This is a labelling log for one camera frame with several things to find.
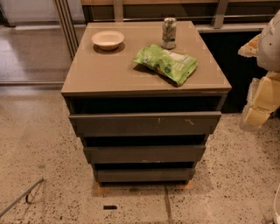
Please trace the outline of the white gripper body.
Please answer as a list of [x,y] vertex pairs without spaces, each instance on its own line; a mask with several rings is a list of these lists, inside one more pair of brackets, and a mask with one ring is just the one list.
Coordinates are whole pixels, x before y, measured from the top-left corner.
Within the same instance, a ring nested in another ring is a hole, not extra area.
[[280,73],[267,72],[259,82],[252,102],[252,109],[271,114],[280,108]]

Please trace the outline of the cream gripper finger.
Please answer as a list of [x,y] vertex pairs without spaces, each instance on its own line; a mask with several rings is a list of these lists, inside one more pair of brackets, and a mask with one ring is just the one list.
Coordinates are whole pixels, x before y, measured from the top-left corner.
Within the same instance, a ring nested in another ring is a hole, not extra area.
[[262,111],[251,107],[245,107],[243,113],[244,122],[255,127],[262,126],[270,118],[270,113],[267,111]]
[[258,55],[259,39],[260,39],[260,34],[253,37],[248,43],[243,45],[238,50],[238,54],[247,58],[256,57]]

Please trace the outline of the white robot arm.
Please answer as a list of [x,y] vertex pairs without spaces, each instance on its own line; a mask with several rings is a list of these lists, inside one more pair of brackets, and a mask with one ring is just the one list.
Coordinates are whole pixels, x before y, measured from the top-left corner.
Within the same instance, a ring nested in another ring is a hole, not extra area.
[[257,65],[267,71],[261,79],[251,81],[247,104],[241,113],[240,127],[255,131],[280,108],[280,10],[260,34],[239,49],[238,54],[256,57]]

